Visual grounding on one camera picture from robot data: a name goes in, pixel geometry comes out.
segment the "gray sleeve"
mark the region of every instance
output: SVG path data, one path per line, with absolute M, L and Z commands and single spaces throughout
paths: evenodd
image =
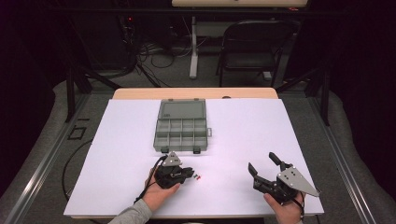
M 134 205 L 123 210 L 118 216 L 114 217 L 109 224 L 144 224 L 151 216 L 151 210 L 149 210 L 145 201 L 140 199 Z

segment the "gray storage box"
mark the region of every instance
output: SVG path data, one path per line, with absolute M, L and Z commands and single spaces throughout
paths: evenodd
M 156 151 L 192 151 L 207 149 L 205 100 L 162 100 L 155 129 Z

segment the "person's arm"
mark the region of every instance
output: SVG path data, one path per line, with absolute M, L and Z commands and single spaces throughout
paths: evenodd
M 278 224 L 303 224 L 301 221 L 301 208 L 294 202 L 280 205 L 270 194 L 265 193 L 264 199 L 271 206 L 276 214 Z M 297 202 L 302 203 L 304 195 L 299 193 L 296 198 Z
M 149 187 L 143 198 L 131 207 L 122 211 L 118 216 L 111 220 L 109 224 L 146 223 L 151 218 L 152 214 L 159 209 L 163 202 L 173 195 L 179 187 L 180 184 L 176 184 L 170 189 L 162 189 L 157 183 L 155 183 L 153 175 L 149 181 Z

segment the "desk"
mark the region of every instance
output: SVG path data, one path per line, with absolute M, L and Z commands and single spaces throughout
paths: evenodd
M 173 7 L 305 7 L 308 0 L 172 0 Z M 224 33 L 226 27 L 219 26 L 218 22 L 213 27 L 219 33 Z M 197 50 L 197 21 L 192 17 L 191 23 L 191 67 L 190 78 L 197 78 L 198 50 Z
M 223 96 L 233 98 L 219 99 Z M 114 217 L 132 204 L 149 169 L 162 155 L 152 144 L 159 99 L 169 98 L 206 98 L 207 123 L 213 133 L 207 151 L 200 155 L 177 152 L 183 167 L 192 167 L 201 178 L 187 179 L 154 218 L 273 215 L 262 193 L 253 189 L 248 173 L 248 162 L 252 162 L 259 175 L 276 179 L 279 167 L 268 158 L 269 151 L 292 162 L 313 183 L 274 89 L 119 89 L 109 101 L 64 211 L 66 216 Z M 319 198 L 307 196 L 305 201 L 306 214 L 323 213 Z

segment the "human hand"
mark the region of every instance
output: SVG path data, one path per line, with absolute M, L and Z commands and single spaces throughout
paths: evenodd
M 298 193 L 295 200 L 303 204 L 304 197 L 304 194 Z M 290 202 L 280 205 L 269 193 L 264 194 L 264 199 L 274 210 L 279 224 L 296 224 L 300 221 L 302 211 L 297 203 Z
M 180 183 L 177 183 L 170 189 L 162 189 L 155 182 L 154 174 L 152 175 L 150 181 L 146 180 L 145 185 L 147 185 L 149 181 L 149 187 L 143 196 L 143 201 L 145 201 L 145 203 L 148 205 L 148 208 L 151 210 L 151 212 L 155 212 L 158 208 L 160 208 L 163 202 L 165 202 L 168 197 L 173 195 L 180 187 Z

